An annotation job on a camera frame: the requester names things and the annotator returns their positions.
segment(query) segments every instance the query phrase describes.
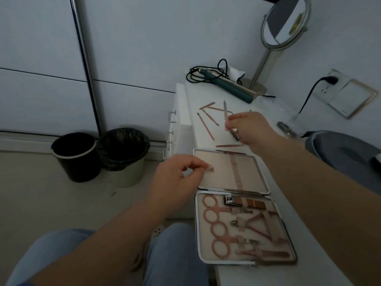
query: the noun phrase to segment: left hand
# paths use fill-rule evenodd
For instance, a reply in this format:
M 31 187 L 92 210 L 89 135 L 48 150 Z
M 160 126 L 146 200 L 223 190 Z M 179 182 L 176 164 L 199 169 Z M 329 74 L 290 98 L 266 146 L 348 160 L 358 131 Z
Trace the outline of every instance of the left hand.
M 156 169 L 148 200 L 165 217 L 181 209 L 196 192 L 209 164 L 188 154 L 175 154 Z M 188 168 L 193 172 L 184 177 Z

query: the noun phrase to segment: power cord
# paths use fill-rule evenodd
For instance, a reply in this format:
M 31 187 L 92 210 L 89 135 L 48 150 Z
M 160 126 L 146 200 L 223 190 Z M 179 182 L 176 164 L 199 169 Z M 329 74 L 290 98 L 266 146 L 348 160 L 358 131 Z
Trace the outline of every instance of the power cord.
M 221 64 L 221 62 L 225 61 L 225 65 L 226 65 L 226 71 L 222 68 L 219 67 L 219 65 Z M 204 76 L 200 76 L 200 75 L 196 75 L 195 73 L 198 72 L 199 69 L 207 69 L 208 71 L 213 71 L 213 72 L 216 72 L 218 74 L 218 76 L 216 77 L 213 77 L 213 78 L 205 78 Z M 225 58 L 222 58 L 218 64 L 217 64 L 217 67 L 210 67 L 210 66 L 195 66 L 195 67 L 192 67 L 187 76 L 186 76 L 186 80 L 188 80 L 189 82 L 191 83 L 201 83 L 201 82 L 206 82 L 206 83 L 212 83 L 211 80 L 212 79 L 217 79 L 219 77 L 225 77 L 227 79 L 230 79 L 229 78 L 229 75 L 227 74 L 227 61 Z M 242 81 L 240 81 L 239 79 L 237 80 L 237 84 L 239 85 L 242 85 Z
M 310 93 L 308 94 L 307 96 L 307 99 L 306 101 L 304 102 L 303 106 L 302 106 L 302 109 L 299 111 L 299 114 L 302 112 L 304 106 L 306 105 L 308 99 L 310 98 L 311 94 L 312 94 L 312 91 L 314 91 L 315 87 L 317 86 L 317 84 L 320 82 L 320 81 L 326 81 L 328 82 L 329 84 L 331 85 L 335 85 L 337 83 L 337 81 L 339 81 L 339 78 L 337 78 L 336 76 L 326 76 L 326 77 L 322 77 L 320 78 L 313 86 L 312 86 L 312 89 L 310 91 Z

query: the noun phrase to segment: garbage bag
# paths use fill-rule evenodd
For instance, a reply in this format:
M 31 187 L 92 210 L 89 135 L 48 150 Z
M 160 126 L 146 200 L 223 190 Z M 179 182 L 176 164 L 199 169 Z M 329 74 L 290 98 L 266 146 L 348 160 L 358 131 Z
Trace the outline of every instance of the garbage bag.
M 115 172 L 144 158 L 150 148 L 148 137 L 130 127 L 112 129 L 96 143 L 96 151 L 106 170 Z

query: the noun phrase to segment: blue jeans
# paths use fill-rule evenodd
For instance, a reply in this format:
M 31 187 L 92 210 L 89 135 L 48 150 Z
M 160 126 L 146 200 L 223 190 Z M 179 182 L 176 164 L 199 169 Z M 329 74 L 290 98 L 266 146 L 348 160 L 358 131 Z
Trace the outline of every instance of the blue jeans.
M 16 265 L 5 286 L 30 279 L 60 257 L 69 254 L 95 231 L 70 229 L 40 237 Z M 143 285 L 208 285 L 207 265 L 197 257 L 195 233 L 191 226 L 175 223 L 166 228 L 150 246 Z

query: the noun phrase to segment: manicure case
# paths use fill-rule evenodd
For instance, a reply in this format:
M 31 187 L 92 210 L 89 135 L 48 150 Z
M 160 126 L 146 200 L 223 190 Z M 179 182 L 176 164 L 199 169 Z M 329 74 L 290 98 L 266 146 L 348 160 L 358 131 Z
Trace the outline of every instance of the manicure case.
M 195 195 L 200 260 L 216 265 L 296 264 L 297 254 L 255 157 L 199 148 L 193 155 L 214 167 L 206 171 Z M 231 206 L 232 201 L 239 201 L 238 206 Z

